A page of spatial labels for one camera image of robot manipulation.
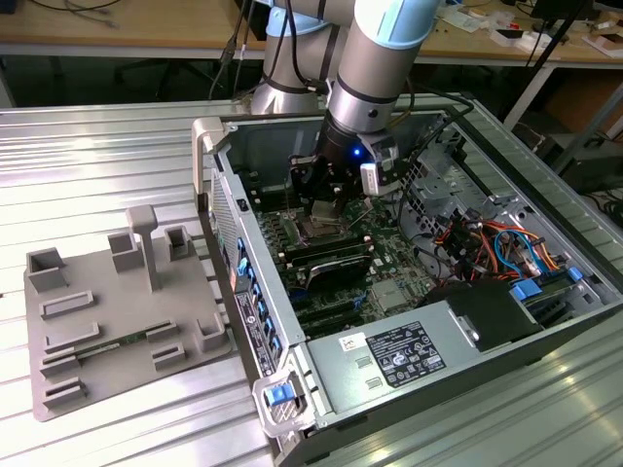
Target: sticker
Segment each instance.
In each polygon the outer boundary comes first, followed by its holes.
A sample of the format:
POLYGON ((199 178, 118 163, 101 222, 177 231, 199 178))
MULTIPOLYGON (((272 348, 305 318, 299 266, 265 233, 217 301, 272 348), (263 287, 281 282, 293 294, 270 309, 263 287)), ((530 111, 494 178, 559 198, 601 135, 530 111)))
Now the sticker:
POLYGON ((366 341, 391 387, 400 387, 446 368, 419 321, 377 334, 366 341))
POLYGON ((351 334, 345 338, 339 338, 340 345, 344 352, 355 350, 356 348, 363 347, 366 344, 366 335, 363 333, 351 334))
POLYGON ((275 365, 270 352, 264 344, 264 332, 260 328, 262 323, 259 319, 256 319, 247 293, 236 294, 236 302, 244 323, 244 331, 248 336, 260 373, 263 377, 270 376, 275 372, 275 365))

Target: metal grating surface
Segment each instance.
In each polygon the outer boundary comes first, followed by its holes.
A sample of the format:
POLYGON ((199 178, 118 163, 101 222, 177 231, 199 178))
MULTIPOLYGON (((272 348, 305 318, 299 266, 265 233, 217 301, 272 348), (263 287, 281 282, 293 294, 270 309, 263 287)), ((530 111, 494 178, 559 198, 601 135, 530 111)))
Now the metal grating surface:
MULTIPOLYGON (((445 102, 420 99, 422 105, 445 102)), ((36 422, 29 412, 20 291, 25 251, 50 244, 63 255, 105 248, 106 236, 125 224, 124 209, 141 202, 153 203, 164 223, 182 222, 200 235, 192 207, 189 128, 196 117, 236 111, 230 105, 189 103, 0 114, 3 466, 272 465, 236 355, 48 423, 36 422)), ((475 125, 491 132, 490 141, 517 146, 523 158, 521 143, 479 112, 471 117, 482 119, 475 125)), ((502 154, 510 159, 515 153, 502 154)), ((529 170, 524 173, 532 177, 529 170)), ((548 189, 547 179, 540 183, 548 189)), ((568 204, 578 203, 565 192, 548 197, 561 209, 573 211, 568 204)), ((595 234, 596 241, 616 249, 608 224, 585 215, 572 222, 587 238, 595 234)), ((204 242, 196 244, 207 255, 204 242)), ((203 263, 206 275, 213 276, 209 260, 203 263)), ((619 315, 541 362, 397 423, 317 465, 623 465, 622 339, 619 315)))
POLYGON ((219 237, 225 242, 225 248, 227 250, 227 256, 231 263, 238 261, 238 235, 236 229, 236 222, 232 215, 232 208, 227 203, 227 196, 225 194, 222 178, 218 176, 216 168, 212 171, 212 199, 211 209, 216 217, 216 224, 218 226, 219 237))
POLYGON ((190 128, 239 111, 194 102, 0 113, 0 464, 273 465, 235 353, 46 423, 31 414, 25 253, 107 248, 106 236, 127 226, 125 209, 148 202, 157 235, 185 225, 213 278, 193 204, 190 128))

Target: metal bracket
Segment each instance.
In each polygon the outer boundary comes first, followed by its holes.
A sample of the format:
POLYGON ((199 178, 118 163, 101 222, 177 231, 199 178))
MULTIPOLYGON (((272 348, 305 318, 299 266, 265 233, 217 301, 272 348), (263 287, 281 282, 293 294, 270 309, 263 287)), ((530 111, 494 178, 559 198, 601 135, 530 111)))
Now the metal bracket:
POLYGON ((193 122, 193 185, 197 198, 203 194, 203 146, 210 153, 221 146, 226 136, 227 130, 218 117, 205 117, 193 122))
POLYGON ((264 392, 274 386, 291 382, 294 377, 295 369, 291 363, 284 366, 283 369, 274 372, 268 377, 257 379, 253 383, 251 395, 257 407, 257 413, 260 416, 260 422, 264 432, 271 438, 290 433, 291 431, 301 431, 310 428, 315 424, 315 416, 313 414, 312 401, 307 400, 305 408, 296 416, 282 422, 276 422, 271 413, 271 408, 267 406, 264 392))

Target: table leg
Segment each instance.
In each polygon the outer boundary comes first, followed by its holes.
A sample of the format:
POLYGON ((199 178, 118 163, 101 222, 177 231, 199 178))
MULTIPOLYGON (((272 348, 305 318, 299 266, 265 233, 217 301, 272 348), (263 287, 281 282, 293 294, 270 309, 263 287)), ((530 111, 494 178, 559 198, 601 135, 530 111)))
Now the table leg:
POLYGON ((513 127, 519 122, 519 120, 524 115, 524 112, 528 110, 528 107, 538 94, 538 92, 543 88, 551 74, 554 72, 553 66, 543 66, 536 76, 532 79, 524 93, 519 98, 519 100, 515 103, 515 106, 510 111, 506 119, 504 120, 504 126, 508 129, 513 129, 513 127))
POLYGON ((9 85, 7 84, 7 80, 4 78, 2 68, 0 68, 0 109, 8 109, 15 106, 16 103, 13 101, 13 97, 11 96, 9 85))

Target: blue cable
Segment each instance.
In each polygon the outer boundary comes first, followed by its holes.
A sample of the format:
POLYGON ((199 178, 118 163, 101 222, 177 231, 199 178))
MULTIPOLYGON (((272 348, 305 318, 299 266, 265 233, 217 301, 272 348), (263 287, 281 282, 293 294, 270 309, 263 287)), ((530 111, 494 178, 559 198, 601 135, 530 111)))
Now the blue cable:
POLYGON ((522 274, 521 270, 519 268, 517 268, 515 265, 508 263, 506 260, 504 260, 504 258, 502 257, 501 251, 499 251, 499 239, 501 237, 502 234, 505 233, 510 233, 510 234, 515 234, 516 236, 518 236, 524 243, 526 243, 526 246, 528 247, 528 251, 530 251, 530 254, 532 256, 532 259, 534 260, 534 263, 536 264, 536 266, 539 268, 539 270, 542 273, 547 273, 550 271, 550 269, 545 266, 545 264, 539 260, 538 256, 536 255, 536 252, 534 251, 534 248, 532 248, 532 245, 530 243, 530 241, 526 238, 526 236, 523 233, 517 232, 517 231, 513 231, 511 229, 508 229, 506 231, 502 231, 500 233, 497 234, 497 236, 495 237, 495 241, 494 241, 494 248, 495 248, 495 255, 497 256, 497 258, 505 265, 508 266, 509 268, 513 269, 514 271, 516 271, 517 273, 519 273, 519 278, 523 279, 524 275, 522 274))

